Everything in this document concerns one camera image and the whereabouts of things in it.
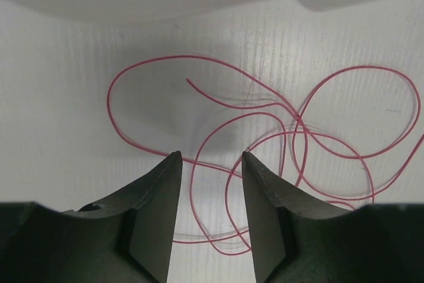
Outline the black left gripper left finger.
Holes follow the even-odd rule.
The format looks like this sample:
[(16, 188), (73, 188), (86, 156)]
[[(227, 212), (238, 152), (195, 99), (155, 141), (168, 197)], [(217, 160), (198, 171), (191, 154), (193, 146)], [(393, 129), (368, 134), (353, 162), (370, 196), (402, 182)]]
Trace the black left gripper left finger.
[(77, 211), (2, 203), (1, 281), (165, 282), (181, 181), (177, 151)]

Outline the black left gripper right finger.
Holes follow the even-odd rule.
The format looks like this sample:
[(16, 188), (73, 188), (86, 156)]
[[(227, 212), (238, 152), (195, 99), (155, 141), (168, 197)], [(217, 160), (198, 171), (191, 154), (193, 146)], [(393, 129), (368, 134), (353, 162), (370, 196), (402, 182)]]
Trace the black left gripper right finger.
[(242, 155), (257, 282), (422, 282), (423, 206), (349, 211), (304, 192)]

